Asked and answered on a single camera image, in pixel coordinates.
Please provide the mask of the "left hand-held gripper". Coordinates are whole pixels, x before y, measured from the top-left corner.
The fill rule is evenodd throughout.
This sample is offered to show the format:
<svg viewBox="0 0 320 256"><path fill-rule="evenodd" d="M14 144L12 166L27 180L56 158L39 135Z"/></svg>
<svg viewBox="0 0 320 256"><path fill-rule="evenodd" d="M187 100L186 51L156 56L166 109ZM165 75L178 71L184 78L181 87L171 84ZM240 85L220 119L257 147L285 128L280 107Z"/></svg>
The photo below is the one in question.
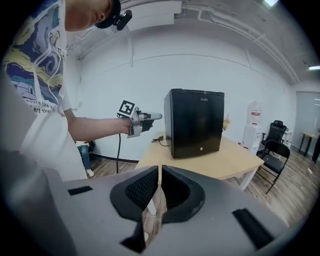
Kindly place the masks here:
<svg viewBox="0 0 320 256"><path fill-rule="evenodd" d="M139 137L141 133L148 131L155 120L162 119L161 113L145 112L140 110L135 103L123 100L119 110L118 118L129 118L131 126L127 138Z"/></svg>

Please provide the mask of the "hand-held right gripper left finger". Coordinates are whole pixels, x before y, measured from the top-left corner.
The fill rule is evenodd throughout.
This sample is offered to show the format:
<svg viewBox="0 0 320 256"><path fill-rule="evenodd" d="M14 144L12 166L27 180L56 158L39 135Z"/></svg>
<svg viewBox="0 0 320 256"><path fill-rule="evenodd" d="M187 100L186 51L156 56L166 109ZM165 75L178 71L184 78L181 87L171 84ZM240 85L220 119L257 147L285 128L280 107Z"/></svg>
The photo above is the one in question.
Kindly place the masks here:
<svg viewBox="0 0 320 256"><path fill-rule="evenodd" d="M110 192L110 201L117 213L124 219L136 222L134 232L121 244L141 253L146 248L142 213L158 188L159 167L146 170L116 184Z"/></svg>

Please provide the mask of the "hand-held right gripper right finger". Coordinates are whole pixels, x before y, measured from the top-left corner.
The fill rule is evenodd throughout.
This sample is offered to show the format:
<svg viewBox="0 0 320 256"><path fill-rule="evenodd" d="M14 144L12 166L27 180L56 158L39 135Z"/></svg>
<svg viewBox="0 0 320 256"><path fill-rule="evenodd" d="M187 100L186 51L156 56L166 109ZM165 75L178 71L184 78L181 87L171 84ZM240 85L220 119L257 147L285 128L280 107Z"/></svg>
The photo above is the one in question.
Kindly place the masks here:
<svg viewBox="0 0 320 256"><path fill-rule="evenodd" d="M163 224L187 222L204 205L205 190L192 179L194 174L192 171L173 166L161 167L161 188L166 200Z"/></svg>

